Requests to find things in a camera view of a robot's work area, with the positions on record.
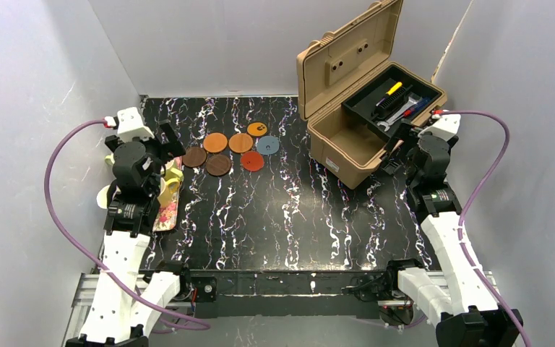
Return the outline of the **dark walnut coaster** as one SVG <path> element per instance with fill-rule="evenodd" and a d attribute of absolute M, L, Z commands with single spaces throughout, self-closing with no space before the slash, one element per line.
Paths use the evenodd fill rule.
<path fill-rule="evenodd" d="M 221 177 L 230 172 L 232 160 L 223 154 L 211 155 L 205 164 L 205 169 L 211 176 Z"/>

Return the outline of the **light wooden coaster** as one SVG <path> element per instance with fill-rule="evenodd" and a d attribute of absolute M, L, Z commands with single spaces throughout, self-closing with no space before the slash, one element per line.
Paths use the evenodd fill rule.
<path fill-rule="evenodd" d="M 252 149 L 254 145 L 253 138 L 247 133 L 238 133 L 233 135 L 229 141 L 228 146 L 234 153 L 245 153 Z"/>

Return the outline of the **red coaster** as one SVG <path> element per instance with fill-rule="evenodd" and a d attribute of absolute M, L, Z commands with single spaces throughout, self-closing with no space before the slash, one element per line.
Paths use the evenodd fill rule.
<path fill-rule="evenodd" d="M 241 166 L 250 172 L 259 171 L 264 167 L 264 158 L 257 151 L 248 151 L 241 156 Z"/>

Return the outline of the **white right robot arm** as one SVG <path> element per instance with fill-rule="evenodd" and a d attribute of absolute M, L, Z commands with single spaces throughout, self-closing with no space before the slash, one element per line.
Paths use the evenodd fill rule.
<path fill-rule="evenodd" d="M 501 302 L 483 273 L 466 234 L 465 211 L 447 181 L 456 133 L 404 121 L 392 136 L 412 146 L 405 166 L 408 207 L 434 248 L 447 289 L 409 259 L 388 263 L 379 292 L 413 301 L 434 326 L 439 346 L 513 346 L 524 336 L 522 317 Z"/>

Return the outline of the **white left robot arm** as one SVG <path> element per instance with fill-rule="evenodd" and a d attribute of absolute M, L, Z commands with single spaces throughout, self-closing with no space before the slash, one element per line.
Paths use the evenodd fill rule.
<path fill-rule="evenodd" d="M 137 277 L 150 242 L 162 193 L 172 193 L 163 174 L 166 163 L 186 150 L 173 127 L 159 124 L 167 141 L 144 125 L 128 135 L 123 121 L 106 138 L 113 155 L 114 179 L 106 192 L 103 256 L 88 316 L 79 335 L 65 346 L 148 346 L 149 336 L 168 302 L 181 291 L 181 264 L 166 265 L 147 279 L 137 294 Z"/>

